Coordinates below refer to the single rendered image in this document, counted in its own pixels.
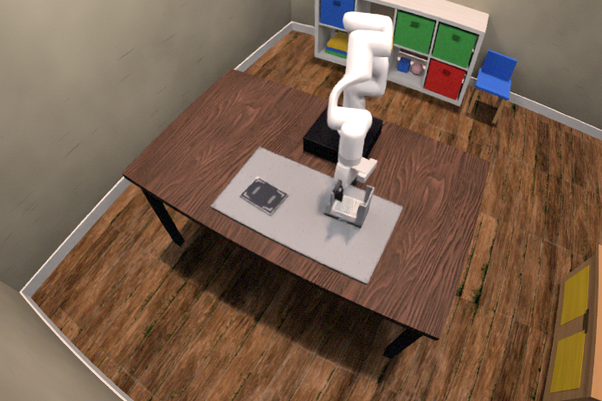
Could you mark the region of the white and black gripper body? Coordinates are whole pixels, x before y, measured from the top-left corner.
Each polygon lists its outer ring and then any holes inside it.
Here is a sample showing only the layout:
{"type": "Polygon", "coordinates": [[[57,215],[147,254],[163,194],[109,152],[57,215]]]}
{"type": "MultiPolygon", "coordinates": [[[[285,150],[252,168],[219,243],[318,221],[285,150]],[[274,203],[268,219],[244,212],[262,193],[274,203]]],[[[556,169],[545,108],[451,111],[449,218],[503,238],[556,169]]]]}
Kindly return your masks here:
{"type": "Polygon", "coordinates": [[[338,180],[341,180],[343,189],[346,189],[350,185],[350,183],[357,177],[358,173],[359,171],[352,169],[350,166],[345,166],[341,164],[338,160],[334,176],[334,185],[337,184],[338,180]]]}

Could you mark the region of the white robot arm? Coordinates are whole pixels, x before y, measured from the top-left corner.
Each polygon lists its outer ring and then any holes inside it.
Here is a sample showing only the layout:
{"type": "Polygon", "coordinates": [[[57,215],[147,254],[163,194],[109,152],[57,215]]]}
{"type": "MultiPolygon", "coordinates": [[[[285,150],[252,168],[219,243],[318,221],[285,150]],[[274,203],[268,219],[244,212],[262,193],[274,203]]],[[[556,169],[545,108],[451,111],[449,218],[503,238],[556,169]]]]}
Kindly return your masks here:
{"type": "Polygon", "coordinates": [[[379,98],[385,92],[393,22],[388,16],[348,12],[343,25],[349,35],[346,74],[331,92],[327,122],[340,134],[339,162],[358,170],[357,180],[364,183],[377,165],[376,160],[362,157],[364,138],[372,124],[364,96],[379,98]],[[338,107],[342,91],[343,107],[338,107]]]}

